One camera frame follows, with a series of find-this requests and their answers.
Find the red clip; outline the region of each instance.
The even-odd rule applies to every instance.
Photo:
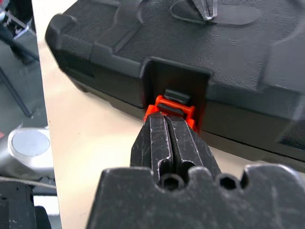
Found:
[[[195,107],[194,106],[185,106],[176,102],[173,102],[171,100],[167,100],[165,99],[162,95],[159,95],[156,98],[156,102],[154,105],[149,105],[146,111],[146,114],[144,116],[143,121],[145,122],[147,119],[147,116],[155,113],[155,112],[161,112],[160,108],[158,107],[158,104],[165,104],[169,107],[175,108],[175,109],[181,109],[183,111],[183,113],[186,114],[186,122],[187,124],[190,126],[191,129],[193,129],[195,132],[198,131],[198,128],[195,124],[195,120],[193,120],[193,114],[195,112]],[[169,113],[166,113],[164,111],[161,112],[161,114],[163,115],[171,115]]]

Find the black plastic case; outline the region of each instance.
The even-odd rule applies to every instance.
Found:
[[[52,18],[46,41],[80,89],[120,110],[141,118],[176,90],[198,110],[206,101],[202,130],[305,161],[303,1],[220,0],[258,12],[239,25],[181,20],[177,2],[79,0]]]

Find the table surface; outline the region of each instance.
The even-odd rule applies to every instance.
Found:
[[[62,73],[44,35],[75,0],[32,0],[63,229],[85,229],[101,171],[127,167],[142,122],[80,92]],[[252,162],[212,148],[223,172],[240,177]]]

